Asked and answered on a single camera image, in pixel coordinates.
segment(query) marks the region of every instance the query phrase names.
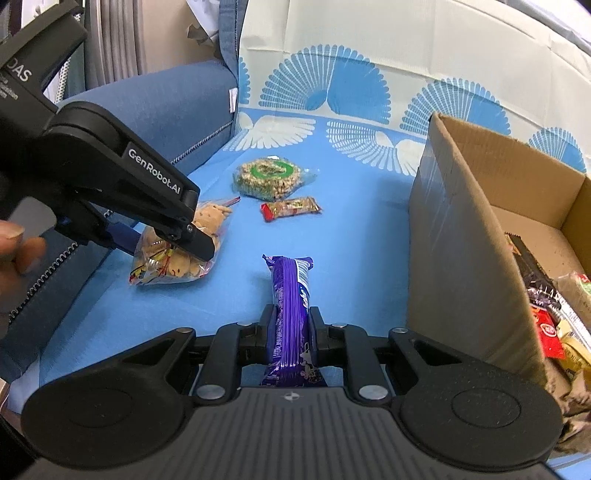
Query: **bag of cookies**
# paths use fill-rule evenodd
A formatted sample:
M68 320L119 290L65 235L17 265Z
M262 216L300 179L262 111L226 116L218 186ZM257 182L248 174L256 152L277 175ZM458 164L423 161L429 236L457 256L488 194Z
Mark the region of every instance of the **bag of cookies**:
M234 187L242 195L272 202L288 197L313 181L316 174L285 158L271 155L240 165L234 172Z
M135 247L134 267L129 275L132 285L148 283L180 283L197 280L212 269L216 262L223 237L232 214L232 200L211 200L199 202L195 208L192 224L213 239L215 255L209 262L193 257L182 248L162 240L154 228L147 226Z

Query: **sofa armrest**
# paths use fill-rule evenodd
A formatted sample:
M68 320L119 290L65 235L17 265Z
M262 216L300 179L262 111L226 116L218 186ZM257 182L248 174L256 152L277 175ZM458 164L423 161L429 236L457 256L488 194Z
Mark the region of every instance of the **sofa armrest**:
M188 163L176 164L188 174L230 139L229 91L235 87L230 70L211 60L121 80L67 102L106 108L169 161L199 145Z

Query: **white fabric with blue pattern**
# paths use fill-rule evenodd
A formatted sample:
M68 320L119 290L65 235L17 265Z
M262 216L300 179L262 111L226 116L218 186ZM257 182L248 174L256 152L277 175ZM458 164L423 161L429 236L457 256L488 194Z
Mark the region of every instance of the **white fabric with blue pattern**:
M434 111L590 168L590 58L497 2L250 0L240 54L236 136L190 178L228 197L240 163L284 156L320 170L297 194L323 213L266 224L243 199L215 267L189 284L130 287L114 252L43 353L41 383L177 326L256 320L271 301L262 254L314 259L327 323L404 324L408 196Z

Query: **human hand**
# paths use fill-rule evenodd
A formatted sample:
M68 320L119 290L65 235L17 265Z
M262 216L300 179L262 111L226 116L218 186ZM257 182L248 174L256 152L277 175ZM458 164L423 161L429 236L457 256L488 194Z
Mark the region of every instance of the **human hand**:
M0 338L8 331L8 316L27 293L23 275L39 267L46 252L43 238L22 241L24 228L0 220Z

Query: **metal screw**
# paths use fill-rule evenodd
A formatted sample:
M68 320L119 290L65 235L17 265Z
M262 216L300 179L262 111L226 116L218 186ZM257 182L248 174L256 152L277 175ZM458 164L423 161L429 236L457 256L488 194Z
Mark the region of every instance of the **metal screw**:
M197 389L197 396L204 400L218 400L226 394L226 390L219 385L201 385Z
M388 396L388 390L381 385L365 385L359 389L359 396L366 400L383 400Z

